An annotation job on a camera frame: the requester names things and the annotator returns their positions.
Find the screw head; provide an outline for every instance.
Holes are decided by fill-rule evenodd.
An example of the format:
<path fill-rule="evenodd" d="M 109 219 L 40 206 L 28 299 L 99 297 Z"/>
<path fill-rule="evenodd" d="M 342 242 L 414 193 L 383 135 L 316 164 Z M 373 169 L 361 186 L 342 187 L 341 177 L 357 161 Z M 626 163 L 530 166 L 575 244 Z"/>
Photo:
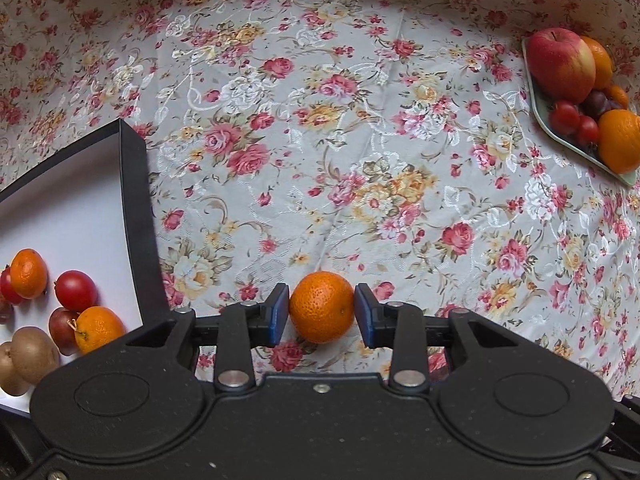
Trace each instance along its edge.
<path fill-rule="evenodd" d="M 242 370 L 226 370 L 218 376 L 218 382 L 227 388 L 241 388 L 249 382 L 249 376 Z"/>
<path fill-rule="evenodd" d="M 422 372 L 419 372 L 418 370 L 400 370 L 394 375 L 394 381 L 396 383 L 408 388 L 420 386 L 426 380 L 427 377 L 425 377 L 424 374 Z"/>
<path fill-rule="evenodd" d="M 324 383 L 314 384 L 314 391 L 318 392 L 319 394 L 325 394 L 330 389 L 331 389 L 331 386 L 329 386 L 328 384 L 324 384 Z"/>

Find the tangerine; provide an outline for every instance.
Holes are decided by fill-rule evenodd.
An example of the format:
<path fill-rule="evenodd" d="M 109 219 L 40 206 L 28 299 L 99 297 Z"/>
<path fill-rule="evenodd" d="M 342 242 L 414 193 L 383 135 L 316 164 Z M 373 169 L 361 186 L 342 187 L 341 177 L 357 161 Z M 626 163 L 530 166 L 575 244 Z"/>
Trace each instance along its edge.
<path fill-rule="evenodd" d="M 289 300 L 298 333 L 312 343 L 328 343 L 353 323 L 353 289 L 347 280 L 320 270 L 302 278 Z"/>
<path fill-rule="evenodd" d="M 126 334 L 120 318 L 105 306 L 90 306 L 76 319 L 76 344 L 82 355 Z"/>
<path fill-rule="evenodd" d="M 640 166 L 640 117 L 628 110 L 610 110 L 600 117 L 598 154 L 615 173 Z"/>
<path fill-rule="evenodd" d="M 613 77 L 613 63 L 607 49 L 599 44 L 596 40 L 581 36 L 582 40 L 587 44 L 589 50 L 593 54 L 593 60 L 596 62 L 596 81 L 593 87 L 596 90 L 605 89 L 611 83 Z"/>
<path fill-rule="evenodd" d="M 609 98 L 613 99 L 620 106 L 622 106 L 625 110 L 629 108 L 629 96 L 626 94 L 624 89 L 618 85 L 611 85 L 605 88 L 604 94 Z"/>
<path fill-rule="evenodd" d="M 11 262 L 10 277 L 18 296 L 33 300 L 47 288 L 49 273 L 42 256 L 33 249 L 23 249 Z"/>

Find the fruit plate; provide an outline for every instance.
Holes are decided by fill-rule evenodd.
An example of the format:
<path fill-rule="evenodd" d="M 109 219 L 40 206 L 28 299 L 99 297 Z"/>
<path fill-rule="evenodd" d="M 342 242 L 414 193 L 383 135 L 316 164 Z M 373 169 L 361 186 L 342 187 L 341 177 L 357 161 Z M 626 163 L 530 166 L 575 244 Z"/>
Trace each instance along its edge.
<path fill-rule="evenodd" d="M 0 264 L 33 248 L 49 270 L 46 293 L 14 307 L 0 325 L 0 343 L 23 326 L 49 333 L 60 306 L 53 281 L 65 270 L 92 277 L 98 304 L 113 310 L 127 330 L 164 316 L 151 211 L 145 141 L 122 120 L 59 150 L 0 192 Z M 62 364 L 74 356 L 61 356 Z M 0 390 L 0 408 L 27 415 L 31 390 L 11 397 Z"/>
<path fill-rule="evenodd" d="M 625 174 L 618 174 L 611 171 L 605 164 L 599 161 L 594 156 L 591 156 L 589 153 L 584 152 L 578 146 L 568 142 L 562 137 L 557 136 L 551 126 L 549 125 L 549 112 L 553 109 L 553 103 L 543 94 L 535 81 L 533 81 L 533 77 L 531 72 L 529 72 L 529 65 L 527 63 L 527 40 L 522 40 L 522 54 L 524 55 L 524 66 L 525 72 L 527 73 L 527 80 L 529 81 L 529 92 L 531 94 L 531 108 L 533 110 L 533 115 L 535 116 L 540 127 L 546 132 L 546 134 L 551 137 L 553 140 L 556 140 L 563 146 L 568 147 L 570 150 L 573 150 L 575 153 L 586 158 L 592 164 L 602 168 L 607 173 L 613 175 L 620 182 L 623 182 L 627 186 L 633 186 L 636 183 L 636 172 L 631 171 Z"/>

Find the floral tablecloth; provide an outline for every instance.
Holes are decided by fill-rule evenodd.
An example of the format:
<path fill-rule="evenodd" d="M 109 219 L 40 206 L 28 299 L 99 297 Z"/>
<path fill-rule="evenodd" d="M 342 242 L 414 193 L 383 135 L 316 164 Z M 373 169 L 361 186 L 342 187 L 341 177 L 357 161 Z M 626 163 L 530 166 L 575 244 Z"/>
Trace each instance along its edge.
<path fill-rule="evenodd" d="M 466 306 L 640 394 L 640 185 L 536 126 L 519 47 L 587 33 L 636 102 L 640 0 L 0 2 L 0 182 L 124 118 L 148 147 L 171 306 L 213 314 L 334 270 L 427 314 Z M 289 326 L 254 356 L 259 374 L 386 374 L 390 352 L 355 326 L 321 347 Z"/>

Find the red tomato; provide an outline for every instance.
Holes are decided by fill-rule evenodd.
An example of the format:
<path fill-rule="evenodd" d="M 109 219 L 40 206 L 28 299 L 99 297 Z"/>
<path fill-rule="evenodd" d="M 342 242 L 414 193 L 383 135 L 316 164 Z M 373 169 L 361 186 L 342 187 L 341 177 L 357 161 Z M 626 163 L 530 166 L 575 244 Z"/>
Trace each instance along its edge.
<path fill-rule="evenodd" d="M 586 115 L 580 116 L 580 126 L 575 134 L 575 141 L 585 149 L 590 144 L 598 144 L 600 142 L 598 123 Z"/>
<path fill-rule="evenodd" d="M 74 312 L 82 312 L 94 306 L 98 299 L 94 280 L 79 270 L 66 270 L 60 274 L 54 290 L 60 305 Z"/>
<path fill-rule="evenodd" d="M 556 101 L 556 106 L 549 114 L 549 123 L 556 134 L 571 136 L 580 125 L 580 112 L 569 101 Z"/>
<path fill-rule="evenodd" d="M 11 284 L 11 267 L 6 266 L 0 274 L 0 294 L 11 303 L 12 305 L 20 305 L 22 303 L 22 297 L 15 291 L 14 286 Z"/>

